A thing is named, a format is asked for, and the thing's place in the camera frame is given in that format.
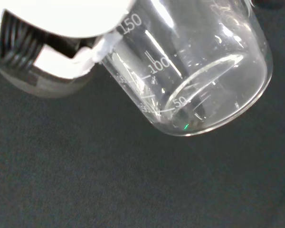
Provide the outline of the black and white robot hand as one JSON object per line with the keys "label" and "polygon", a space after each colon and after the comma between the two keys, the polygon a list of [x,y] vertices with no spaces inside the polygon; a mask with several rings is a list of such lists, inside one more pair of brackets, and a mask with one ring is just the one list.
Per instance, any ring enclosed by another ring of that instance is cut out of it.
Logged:
{"label": "black and white robot hand", "polygon": [[0,74],[29,94],[84,87],[120,38],[133,0],[0,0]]}

